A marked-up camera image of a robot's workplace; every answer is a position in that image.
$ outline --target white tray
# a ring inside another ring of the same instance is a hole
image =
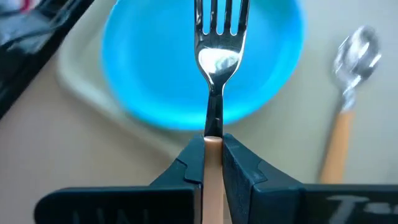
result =
[[[303,3],[308,14],[309,29],[307,44],[298,69],[273,100],[252,116],[226,127],[226,132],[233,134],[263,159],[292,177],[302,182],[314,182],[322,164],[338,99],[338,90],[330,78],[331,61],[345,36],[362,23],[367,23],[369,16],[359,12],[352,14],[352,9],[356,7],[355,1],[348,3],[336,0],[321,3],[307,0]],[[59,52],[59,83],[123,129],[174,158],[193,133],[157,129],[134,119],[118,105],[104,82],[100,65],[101,38],[104,23],[113,4],[113,0],[96,0],[69,33]],[[383,18],[382,13],[390,8],[383,7],[382,10],[377,2],[372,1],[360,5],[380,15],[378,17],[374,14],[373,23],[370,25],[376,26],[382,32],[394,29],[393,26],[385,26],[390,22],[379,20]],[[335,24],[336,12],[329,9],[336,9],[339,13],[337,19],[344,22]],[[393,36],[388,37],[388,40],[393,41]],[[388,148],[393,150],[396,148],[394,145],[398,145],[395,135],[380,133],[380,127],[393,133],[396,125],[388,122],[375,124],[375,118],[380,116],[383,116],[384,120],[390,118],[396,121],[394,114],[398,114],[398,107],[384,100],[392,91],[398,94],[398,88],[392,87],[393,83],[397,83],[398,76],[389,77],[395,78],[395,81],[387,81],[379,74],[382,70],[383,68],[380,68],[375,77],[362,86],[363,91],[358,94],[358,113],[354,122],[345,176],[348,182],[385,182],[389,179],[386,175],[389,170],[397,170],[396,167],[386,165],[370,166],[373,162],[383,163],[391,156]],[[375,109],[381,105],[389,111]],[[370,120],[378,127],[376,130],[369,128]],[[383,142],[384,145],[376,146],[375,142]]]

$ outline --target wooden spoon handle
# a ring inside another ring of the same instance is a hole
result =
[[[203,220],[222,224],[224,211],[223,139],[205,137],[205,176],[203,186]]]
[[[336,118],[320,176],[320,182],[323,184],[340,184],[343,182],[349,132],[353,118],[352,110],[341,112]]]

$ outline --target blue plate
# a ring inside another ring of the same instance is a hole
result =
[[[203,2],[208,32],[211,0]],[[218,4],[224,23],[225,1]],[[233,32],[239,7],[234,0]],[[195,63],[193,20],[193,0],[119,0],[113,7],[102,63],[116,98],[135,117],[167,129],[204,128],[208,86]],[[296,0],[251,0],[243,61],[224,90],[224,124],[258,110],[289,79],[303,30]]]

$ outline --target metal fork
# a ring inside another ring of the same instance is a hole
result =
[[[226,0],[224,32],[217,33],[217,0],[211,0],[210,31],[203,31],[202,0],[195,0],[195,59],[209,86],[205,136],[223,137],[223,91],[239,68],[246,40],[249,0],[241,0],[237,34],[231,33],[232,0]]]

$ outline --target black object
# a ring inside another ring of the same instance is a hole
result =
[[[36,224],[201,223],[203,136],[195,136],[150,186],[64,189],[36,206]],[[234,224],[398,223],[398,185],[301,184],[232,135],[223,178]]]
[[[0,118],[55,53],[92,2],[93,0],[43,0],[34,13],[53,19],[54,25],[13,37],[0,45]],[[16,16],[17,13],[0,12],[0,19]],[[12,47],[23,40],[41,35],[47,35],[48,39],[38,50]]]

